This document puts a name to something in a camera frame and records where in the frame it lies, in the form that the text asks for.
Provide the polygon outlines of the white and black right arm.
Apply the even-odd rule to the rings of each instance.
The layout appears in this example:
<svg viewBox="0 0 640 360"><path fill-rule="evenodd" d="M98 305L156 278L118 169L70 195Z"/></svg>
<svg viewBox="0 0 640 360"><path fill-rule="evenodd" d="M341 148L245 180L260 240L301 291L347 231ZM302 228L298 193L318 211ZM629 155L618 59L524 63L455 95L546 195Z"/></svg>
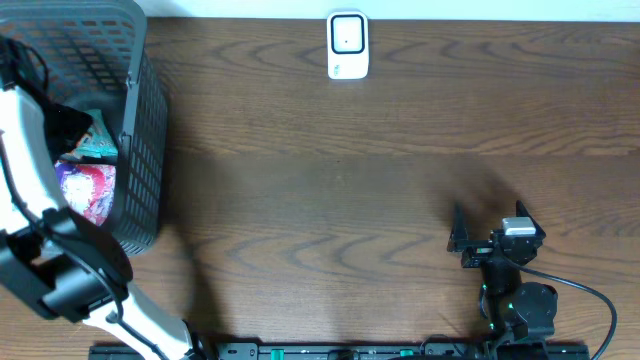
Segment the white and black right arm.
<svg viewBox="0 0 640 360"><path fill-rule="evenodd" d="M548 285L524 282L524 266L537 257L546 233L524 204L504 218L486 240L470 238L460 206L454 207L447 250L461 255L463 268L478 268L483 278L486 317L505 342L538 341L554 334L557 292Z"/></svg>

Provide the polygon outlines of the red purple snack bag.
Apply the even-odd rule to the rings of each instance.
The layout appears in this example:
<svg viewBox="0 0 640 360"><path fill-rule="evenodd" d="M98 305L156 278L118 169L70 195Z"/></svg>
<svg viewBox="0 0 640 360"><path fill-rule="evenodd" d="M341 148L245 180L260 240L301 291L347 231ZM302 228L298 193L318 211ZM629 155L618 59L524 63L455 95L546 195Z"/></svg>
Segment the red purple snack bag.
<svg viewBox="0 0 640 360"><path fill-rule="evenodd" d="M90 222L101 226L113 206L116 167L58 161L55 171L70 207Z"/></svg>

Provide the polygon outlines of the teal snack wrapper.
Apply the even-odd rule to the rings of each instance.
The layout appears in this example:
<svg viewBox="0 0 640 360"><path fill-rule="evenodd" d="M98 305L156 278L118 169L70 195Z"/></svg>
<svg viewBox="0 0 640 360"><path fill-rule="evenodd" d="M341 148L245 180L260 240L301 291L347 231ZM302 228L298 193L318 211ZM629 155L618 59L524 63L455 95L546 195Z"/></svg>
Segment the teal snack wrapper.
<svg viewBox="0 0 640 360"><path fill-rule="evenodd" d="M116 160L118 147L109 133L101 110L87 110L86 114L92 119L91 126L76 143L75 148L63 154L61 159L73 162Z"/></svg>

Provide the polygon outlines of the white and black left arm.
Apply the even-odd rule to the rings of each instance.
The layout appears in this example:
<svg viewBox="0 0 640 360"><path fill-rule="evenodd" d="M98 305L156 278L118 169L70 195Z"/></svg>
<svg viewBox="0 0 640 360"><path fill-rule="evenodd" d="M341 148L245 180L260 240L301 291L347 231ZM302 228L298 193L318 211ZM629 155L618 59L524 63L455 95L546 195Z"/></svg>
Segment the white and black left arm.
<svg viewBox="0 0 640 360"><path fill-rule="evenodd" d="M187 323L133 282L113 235L75 212L54 162L92 124L47 96L37 52L1 40L1 283L46 320L100 328L145 359L206 359Z"/></svg>

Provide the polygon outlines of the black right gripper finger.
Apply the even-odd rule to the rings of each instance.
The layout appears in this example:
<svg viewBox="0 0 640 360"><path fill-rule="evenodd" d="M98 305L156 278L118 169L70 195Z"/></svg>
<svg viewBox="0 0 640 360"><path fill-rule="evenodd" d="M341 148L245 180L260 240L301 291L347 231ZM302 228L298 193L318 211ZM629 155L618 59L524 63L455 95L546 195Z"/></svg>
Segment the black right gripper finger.
<svg viewBox="0 0 640 360"><path fill-rule="evenodd" d="M538 223L521 200L516 201L516 228L518 230L537 230Z"/></svg>
<svg viewBox="0 0 640 360"><path fill-rule="evenodd" d="M462 207L459 204L455 204L453 211L453 224L447 243L447 251L462 252L468 246L468 242L469 235Z"/></svg>

